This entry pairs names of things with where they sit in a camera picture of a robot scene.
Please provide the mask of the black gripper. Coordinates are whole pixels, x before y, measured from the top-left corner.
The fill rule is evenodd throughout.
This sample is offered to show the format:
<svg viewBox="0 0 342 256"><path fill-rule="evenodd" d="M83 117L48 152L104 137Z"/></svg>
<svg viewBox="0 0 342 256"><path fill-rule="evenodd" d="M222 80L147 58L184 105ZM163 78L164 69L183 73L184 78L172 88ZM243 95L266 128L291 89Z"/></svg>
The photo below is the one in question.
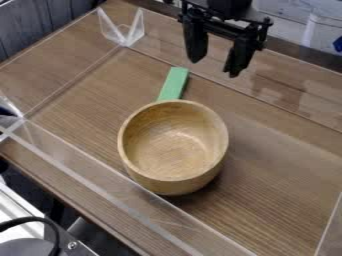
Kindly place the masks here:
<svg viewBox="0 0 342 256"><path fill-rule="evenodd" d="M248 67L262 50L273 19L252 7L252 0L180 0L179 22L183 25L186 53L198 63L207 54L208 33L232 41L223 72L231 78Z"/></svg>

